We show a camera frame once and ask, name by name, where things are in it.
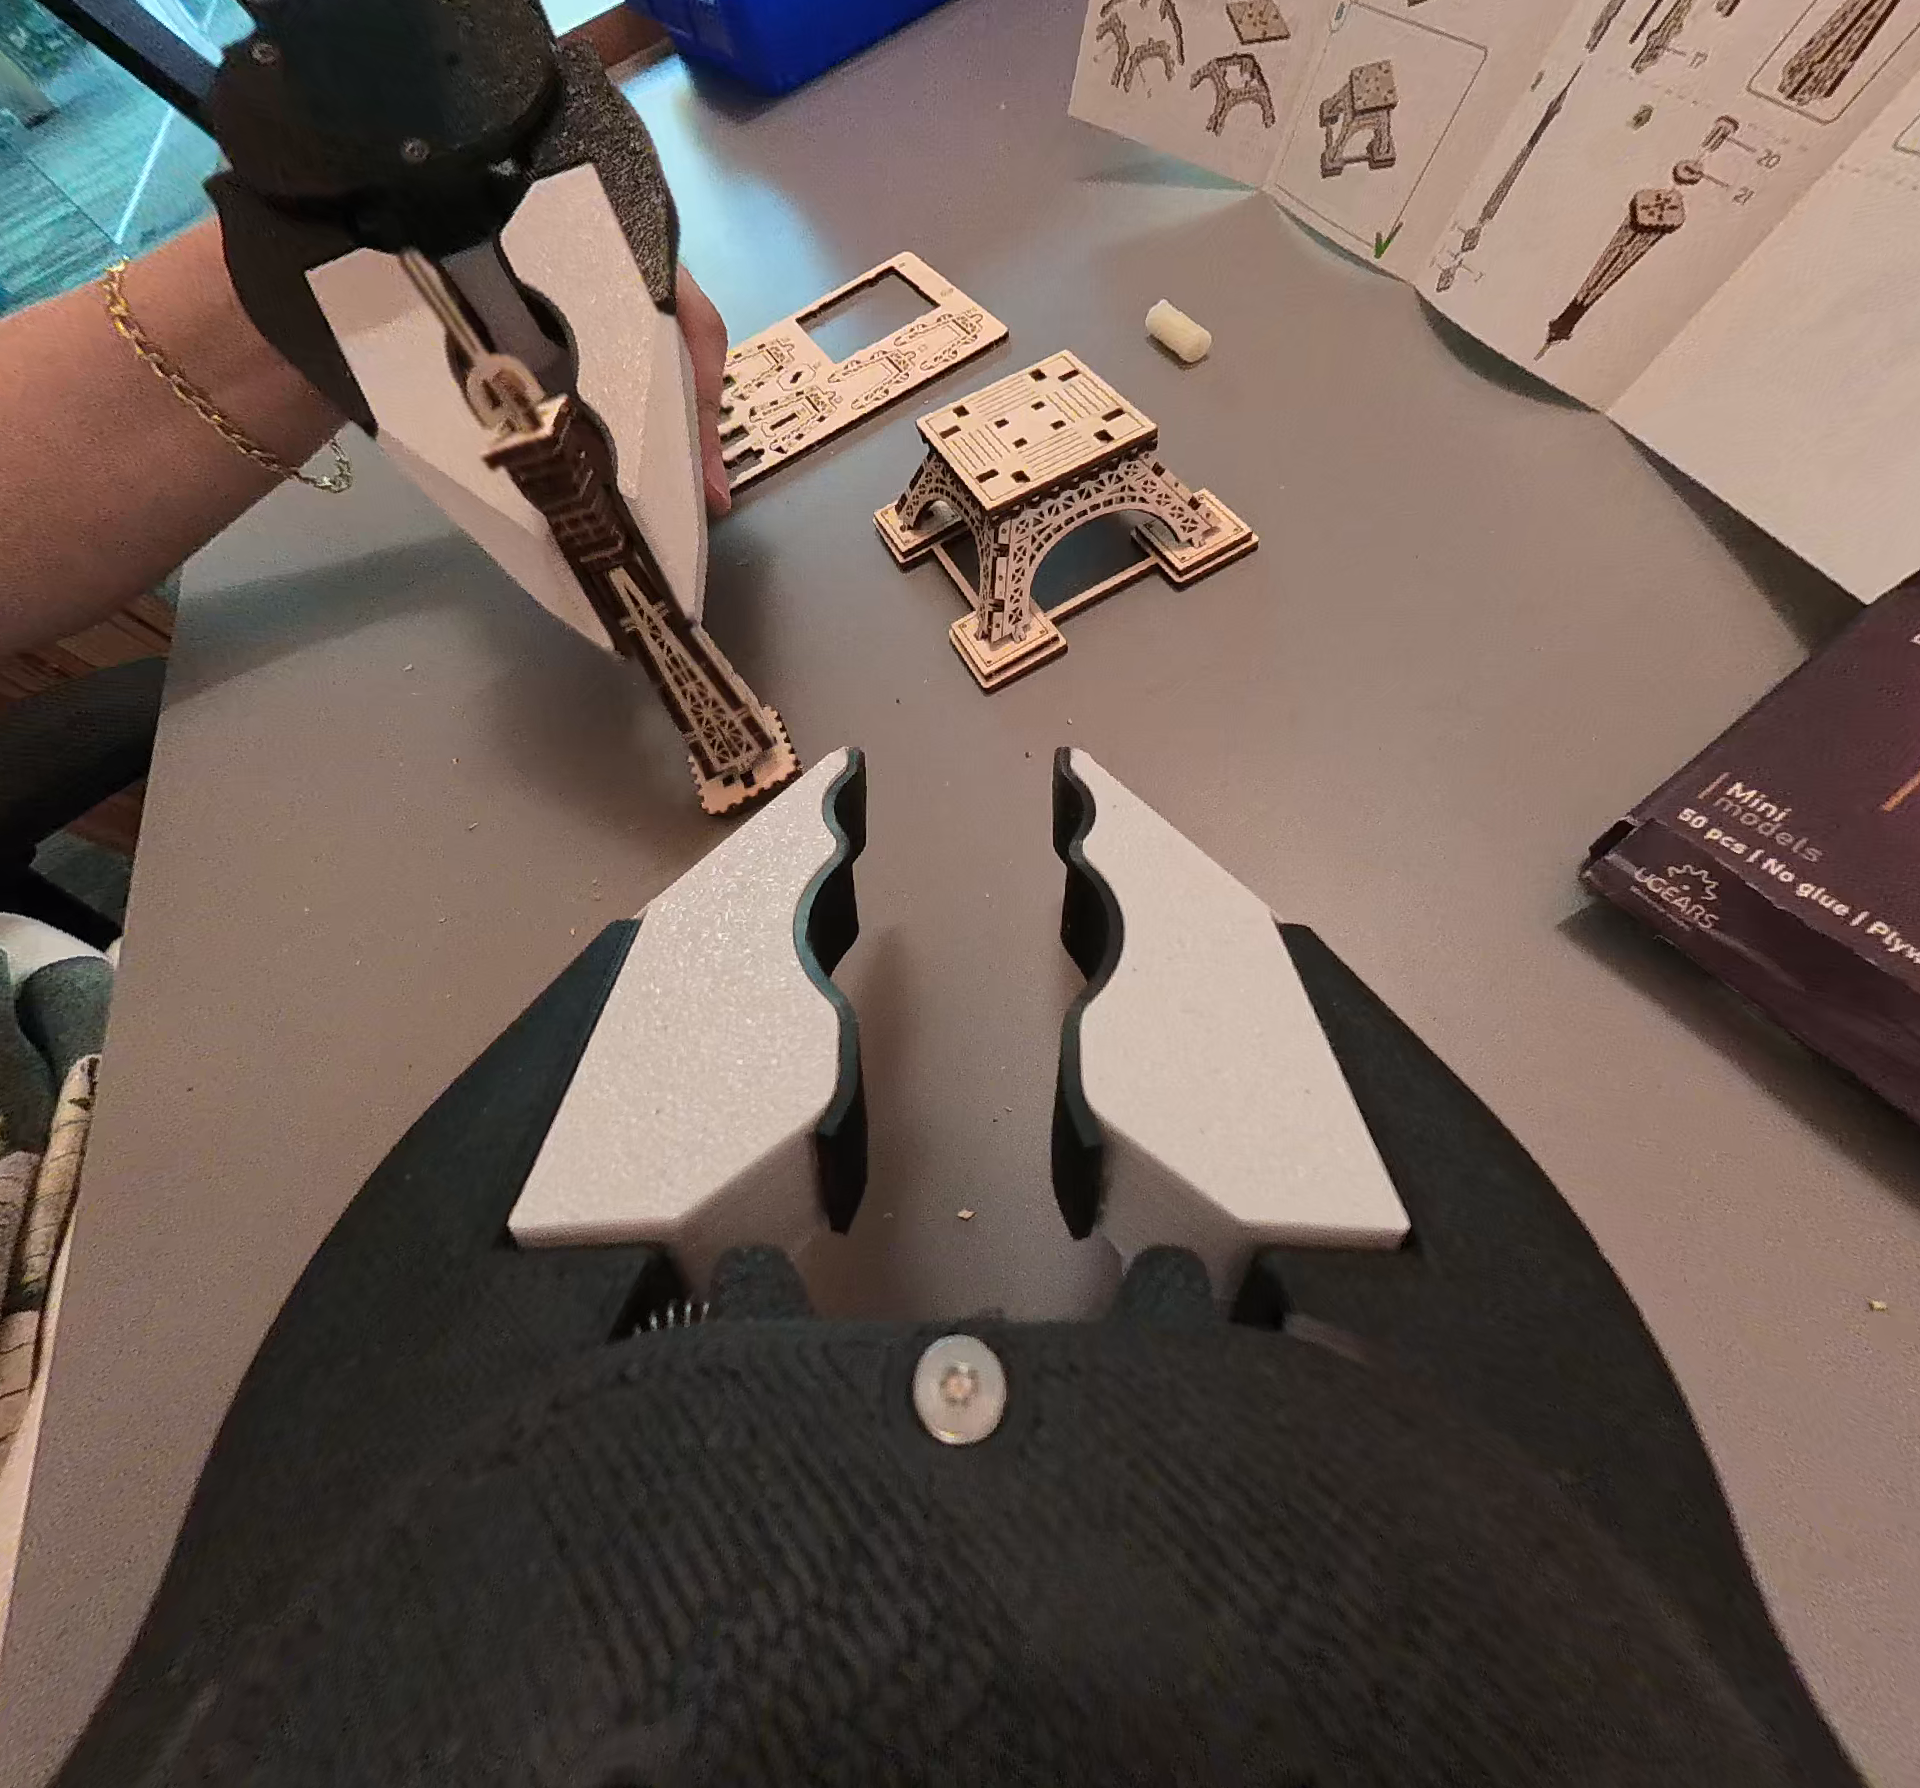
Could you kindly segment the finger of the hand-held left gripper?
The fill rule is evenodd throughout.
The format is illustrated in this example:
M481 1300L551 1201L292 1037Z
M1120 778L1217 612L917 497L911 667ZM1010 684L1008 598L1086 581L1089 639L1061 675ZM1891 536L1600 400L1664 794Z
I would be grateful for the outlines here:
M501 237L515 278L567 323L581 404L682 617L702 620L706 504L697 415L677 320L660 312L590 167L531 186Z
M307 272L386 459L537 606L593 650L616 648L545 519L485 464L487 431L447 360L441 322L393 255L357 250Z

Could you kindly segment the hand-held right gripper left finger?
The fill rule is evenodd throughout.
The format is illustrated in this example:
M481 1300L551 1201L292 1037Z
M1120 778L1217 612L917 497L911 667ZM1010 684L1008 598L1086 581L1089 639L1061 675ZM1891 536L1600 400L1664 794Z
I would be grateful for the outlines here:
M866 1177L857 1013L865 756L840 747L639 914L509 1214L516 1246L803 1249Z

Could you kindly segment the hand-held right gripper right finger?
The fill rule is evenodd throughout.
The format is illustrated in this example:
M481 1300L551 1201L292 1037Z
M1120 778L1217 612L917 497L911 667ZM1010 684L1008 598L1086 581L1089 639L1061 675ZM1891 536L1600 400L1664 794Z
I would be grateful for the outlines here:
M1393 1251L1411 1221L1271 909L1061 747L1062 945L1054 1197L1073 1238Z

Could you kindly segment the wooden tower model spire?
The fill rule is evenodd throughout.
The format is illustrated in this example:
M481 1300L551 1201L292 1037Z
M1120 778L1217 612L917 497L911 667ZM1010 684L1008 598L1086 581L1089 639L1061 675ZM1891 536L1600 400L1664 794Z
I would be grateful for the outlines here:
M545 519L617 653L636 662L673 719L697 774L772 743L771 708L697 625L673 606L616 487L601 426L571 394L548 394L516 356L477 332L444 271L404 248L399 266L444 329L468 408L490 435L485 464Z

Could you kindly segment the purple tower kit box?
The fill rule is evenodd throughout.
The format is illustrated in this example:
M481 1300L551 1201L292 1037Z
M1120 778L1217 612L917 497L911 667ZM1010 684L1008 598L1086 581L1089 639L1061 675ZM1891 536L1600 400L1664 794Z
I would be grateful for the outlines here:
M1917 580L1590 847L1581 883L1917 1116Z

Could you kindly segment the person's left forearm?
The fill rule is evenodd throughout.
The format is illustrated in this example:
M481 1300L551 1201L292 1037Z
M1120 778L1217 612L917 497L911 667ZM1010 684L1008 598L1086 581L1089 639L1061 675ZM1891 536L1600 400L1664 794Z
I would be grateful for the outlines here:
M216 221L1 323L1 652L154 589L344 415L250 323Z

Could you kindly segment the grey desk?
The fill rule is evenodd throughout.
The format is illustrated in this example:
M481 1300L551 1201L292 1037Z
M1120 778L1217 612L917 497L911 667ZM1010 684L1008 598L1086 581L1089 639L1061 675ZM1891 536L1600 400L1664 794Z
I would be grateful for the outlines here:
M1857 1767L1915 1784L1915 1133L1575 870L1851 617L1604 419L1258 193L1073 122L1088 0L954 0L780 102L627 83L731 329L908 248L993 354L745 492L708 612L803 756L861 745L870 1185L820 1306L1067 1316L1057 745L1313 928L1581 1214L1686 1390ZM1181 365L1142 329L1211 329ZM1050 350L1260 532L980 694L871 514L914 415ZM150 1604L255 1345L358 1185L611 919L727 834L659 710L375 449L185 571L3 1659L56 1772Z

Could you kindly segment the person's left hand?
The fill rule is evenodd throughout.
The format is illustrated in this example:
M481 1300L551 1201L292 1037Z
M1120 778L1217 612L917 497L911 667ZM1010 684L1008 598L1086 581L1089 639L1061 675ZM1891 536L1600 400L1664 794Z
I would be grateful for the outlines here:
M729 350L727 326L686 264L677 266L675 316L686 342L706 514L720 519L731 509L731 485L720 452L723 377Z

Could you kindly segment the laser-cut wooden parts sheet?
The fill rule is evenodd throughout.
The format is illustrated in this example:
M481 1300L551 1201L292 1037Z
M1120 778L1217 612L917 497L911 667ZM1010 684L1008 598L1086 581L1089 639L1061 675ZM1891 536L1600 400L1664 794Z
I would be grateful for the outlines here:
M911 289L924 312L846 358L828 356L806 326L888 278ZM999 318L913 251L885 258L729 348L719 412L729 485L739 491L768 479L1005 337Z

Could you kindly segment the wooden tower model base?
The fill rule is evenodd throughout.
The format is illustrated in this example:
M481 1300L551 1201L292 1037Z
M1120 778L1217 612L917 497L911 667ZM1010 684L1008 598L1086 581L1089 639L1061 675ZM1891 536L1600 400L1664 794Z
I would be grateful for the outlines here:
M924 456L874 526L896 566L934 558L961 591L948 640L984 692L1062 656L1062 625L1129 586L1187 588L1260 546L1219 497L1163 466L1158 425L1073 353L924 412L917 429ZM1107 522L1132 546L1127 563L1038 602L1050 553Z

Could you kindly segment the paper assembly instruction sheet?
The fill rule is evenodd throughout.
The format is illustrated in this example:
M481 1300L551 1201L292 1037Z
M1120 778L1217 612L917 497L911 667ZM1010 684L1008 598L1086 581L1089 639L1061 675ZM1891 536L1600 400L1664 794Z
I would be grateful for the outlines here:
M1860 600L1915 571L1917 0L1089 0L1267 191Z

